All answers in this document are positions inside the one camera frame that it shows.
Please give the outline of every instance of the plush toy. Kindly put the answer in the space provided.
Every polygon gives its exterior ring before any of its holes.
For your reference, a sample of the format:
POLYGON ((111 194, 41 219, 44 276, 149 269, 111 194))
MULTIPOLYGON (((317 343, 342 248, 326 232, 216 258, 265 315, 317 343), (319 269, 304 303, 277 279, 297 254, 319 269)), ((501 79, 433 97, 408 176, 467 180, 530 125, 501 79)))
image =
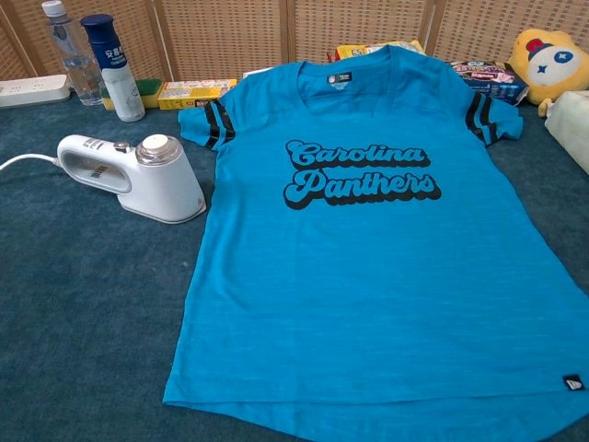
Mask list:
POLYGON ((525 30, 515 40, 509 64, 530 86, 527 99, 544 101, 541 109, 562 92, 589 87, 589 54, 561 30, 525 30))

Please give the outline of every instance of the white power strip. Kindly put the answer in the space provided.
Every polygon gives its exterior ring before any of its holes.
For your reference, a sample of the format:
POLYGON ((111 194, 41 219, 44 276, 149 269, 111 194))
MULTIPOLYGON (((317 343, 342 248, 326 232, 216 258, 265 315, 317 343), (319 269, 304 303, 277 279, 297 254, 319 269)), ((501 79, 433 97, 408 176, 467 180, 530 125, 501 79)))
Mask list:
POLYGON ((67 76, 38 76, 0 81, 0 108, 63 101, 70 96, 67 76))

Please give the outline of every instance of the package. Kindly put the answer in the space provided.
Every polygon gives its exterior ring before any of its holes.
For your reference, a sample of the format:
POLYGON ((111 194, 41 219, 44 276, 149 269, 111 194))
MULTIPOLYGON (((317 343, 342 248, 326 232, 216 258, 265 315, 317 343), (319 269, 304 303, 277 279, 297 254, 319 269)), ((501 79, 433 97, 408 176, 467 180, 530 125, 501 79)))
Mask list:
POLYGON ((260 74, 262 72, 270 71, 274 66, 271 67, 264 67, 262 69, 256 69, 255 71, 247 71, 243 73, 242 78, 247 78, 248 76, 252 76, 254 74, 260 74))
POLYGON ((236 84, 235 79, 168 81, 164 84, 157 103, 161 110, 196 108, 219 99, 236 84))
POLYGON ((509 104, 519 104, 529 90, 507 63, 453 62, 450 65, 472 89, 509 104))
POLYGON ((407 49, 409 51, 425 54, 425 51, 417 40, 414 40, 410 43, 407 43, 406 41, 387 41, 378 44, 342 44, 335 50, 335 61, 337 62, 338 60, 342 60, 344 58, 366 55, 367 53, 378 51, 386 44, 390 44, 391 46, 400 46, 401 48, 407 49))
MULTIPOLYGON (((164 86, 164 82, 159 79, 142 79, 135 81, 141 101, 146 109, 157 108, 157 98, 164 86)), ((114 111, 114 103, 110 98, 109 92, 106 88, 102 90, 102 104, 107 111, 114 111)))

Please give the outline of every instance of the water bottle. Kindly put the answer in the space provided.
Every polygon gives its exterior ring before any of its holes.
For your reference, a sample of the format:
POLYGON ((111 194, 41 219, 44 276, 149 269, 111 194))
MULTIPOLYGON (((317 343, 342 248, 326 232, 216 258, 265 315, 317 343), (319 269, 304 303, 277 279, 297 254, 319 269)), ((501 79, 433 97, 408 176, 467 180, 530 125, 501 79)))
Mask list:
POLYGON ((49 19, 53 40, 75 93, 86 106, 101 104, 100 92, 104 83, 79 24, 67 16, 64 4, 59 0, 44 2, 41 7, 49 19))
POLYGON ((117 115, 124 122, 141 120, 145 115, 144 104, 119 37, 112 26, 112 17, 96 14, 82 18, 81 23, 88 34, 88 41, 98 60, 117 115))

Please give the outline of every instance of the bottle cap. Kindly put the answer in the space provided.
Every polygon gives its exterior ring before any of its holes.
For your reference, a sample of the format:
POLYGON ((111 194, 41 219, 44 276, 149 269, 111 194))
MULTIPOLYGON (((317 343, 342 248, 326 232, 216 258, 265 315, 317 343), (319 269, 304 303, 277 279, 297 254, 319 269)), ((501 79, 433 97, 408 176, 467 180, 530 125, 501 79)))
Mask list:
POLYGON ((59 0, 51 0, 51 2, 43 2, 41 6, 43 12, 47 17, 61 17, 66 14, 65 6, 59 0))
POLYGON ((80 20, 80 23, 86 29, 90 43, 105 43, 118 39, 112 26, 112 16, 108 14, 86 16, 80 20))

